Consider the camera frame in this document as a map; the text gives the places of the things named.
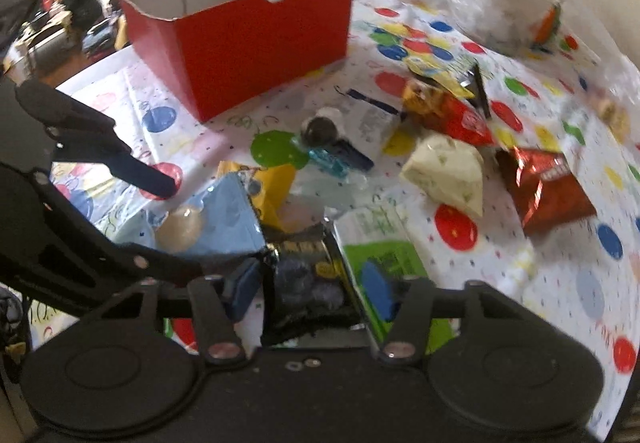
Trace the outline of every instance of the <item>green package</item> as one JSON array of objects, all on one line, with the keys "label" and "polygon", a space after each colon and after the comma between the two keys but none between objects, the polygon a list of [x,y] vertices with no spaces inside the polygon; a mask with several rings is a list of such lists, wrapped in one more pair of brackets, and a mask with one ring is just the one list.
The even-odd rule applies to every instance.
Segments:
[{"label": "green package", "polygon": [[[377,205],[352,210],[334,221],[333,230],[369,329],[376,342],[381,344],[393,322],[385,322],[380,318],[360,285],[364,263],[372,260],[398,279],[429,275],[392,206]],[[427,354],[436,351],[453,337],[448,320],[432,320]]]}]

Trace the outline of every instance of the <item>round silver object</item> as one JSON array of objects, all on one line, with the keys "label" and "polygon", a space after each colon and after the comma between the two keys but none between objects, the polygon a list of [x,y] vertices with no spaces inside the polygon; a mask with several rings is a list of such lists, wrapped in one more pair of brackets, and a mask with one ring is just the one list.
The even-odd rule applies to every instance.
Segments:
[{"label": "round silver object", "polygon": [[138,266],[140,269],[146,269],[149,267],[149,261],[142,257],[142,255],[136,255],[133,258],[133,264]]},{"label": "round silver object", "polygon": [[240,355],[241,350],[233,342],[220,342],[209,347],[209,355],[216,360],[232,360]]},{"label": "round silver object", "polygon": [[383,350],[392,359],[410,358],[415,354],[415,346],[409,342],[391,342]]},{"label": "round silver object", "polygon": [[47,177],[47,175],[44,172],[36,172],[33,176],[34,176],[34,178],[36,178],[36,183],[38,185],[48,185],[49,184],[49,178]]},{"label": "round silver object", "polygon": [[287,362],[284,364],[284,368],[288,371],[293,371],[294,373],[296,373],[298,371],[302,371],[305,366],[302,364],[302,362]]},{"label": "round silver object", "polygon": [[315,367],[320,367],[322,362],[317,358],[308,358],[305,360],[305,365],[314,369]]}]

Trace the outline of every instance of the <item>tablecloth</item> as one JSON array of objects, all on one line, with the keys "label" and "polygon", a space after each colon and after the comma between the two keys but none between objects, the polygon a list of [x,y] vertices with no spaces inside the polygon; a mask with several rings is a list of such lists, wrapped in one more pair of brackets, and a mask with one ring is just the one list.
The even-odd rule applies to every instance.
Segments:
[{"label": "tablecloth", "polygon": [[[632,151],[618,145],[584,105],[594,69],[583,49],[579,38],[561,30],[548,51],[515,60],[458,33],[446,0],[355,2],[343,63],[309,73],[204,124],[140,60],[73,95],[116,119],[116,132],[133,154],[174,177],[180,187],[175,198],[154,199],[115,180],[101,166],[59,164],[52,179],[105,235],[114,240],[140,235],[142,244],[143,232],[132,231],[141,210],[161,214],[175,208],[210,184],[221,160],[291,163],[299,170],[290,198],[279,210],[289,230],[318,221],[325,207],[394,204],[438,285],[460,288],[466,280],[484,280],[596,354],[606,380],[589,428],[604,439],[640,341],[640,172]],[[406,60],[412,57],[437,62],[456,75],[477,61],[492,101],[489,125],[495,137],[503,146],[561,149],[598,216],[535,241],[526,239],[489,153],[481,220],[434,203],[398,179],[416,141],[402,128],[386,145],[364,189],[321,173],[291,145],[309,109],[339,103],[348,89],[397,104],[410,76]],[[215,80],[211,90],[214,94]]]}]

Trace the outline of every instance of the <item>beige round object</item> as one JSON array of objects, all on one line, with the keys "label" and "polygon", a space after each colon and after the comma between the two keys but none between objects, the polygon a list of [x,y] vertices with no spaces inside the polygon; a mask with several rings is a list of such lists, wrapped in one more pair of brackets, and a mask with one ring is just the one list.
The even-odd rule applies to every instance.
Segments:
[{"label": "beige round object", "polygon": [[185,251],[196,243],[203,226],[204,218],[197,208],[180,206],[156,230],[158,248],[167,253]]}]

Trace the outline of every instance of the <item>table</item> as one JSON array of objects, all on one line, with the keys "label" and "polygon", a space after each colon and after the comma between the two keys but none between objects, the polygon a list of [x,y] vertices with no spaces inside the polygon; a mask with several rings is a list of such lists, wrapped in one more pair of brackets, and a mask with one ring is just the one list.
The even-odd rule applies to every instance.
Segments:
[{"label": "table", "polygon": [[[395,205],[438,285],[459,288],[468,279],[484,280],[596,354],[606,381],[589,428],[603,439],[625,395],[640,341],[640,172],[634,154],[584,105],[596,84],[593,66],[579,40],[567,41],[565,34],[561,31],[559,41],[575,45],[570,53],[556,44],[548,55],[514,60],[455,31],[447,0],[356,0],[343,65],[309,73],[205,124],[188,115],[127,48],[60,89],[116,118],[116,131],[133,154],[172,175],[178,195],[153,200],[103,167],[80,164],[55,166],[54,183],[105,235],[142,244],[147,237],[141,210],[161,215],[175,208],[209,184],[221,160],[290,162],[299,169],[279,211],[291,231],[319,220],[326,206]],[[477,61],[494,108],[517,118],[490,121],[500,144],[562,150],[598,217],[533,242],[526,239],[490,153],[485,153],[484,217],[453,214],[397,178],[416,142],[404,130],[386,146],[365,190],[321,174],[291,150],[291,133],[309,108],[335,105],[350,88],[397,105],[409,77],[403,60],[421,55],[452,74]],[[448,235],[453,230],[458,235]],[[522,279],[523,268],[528,279]]]}]

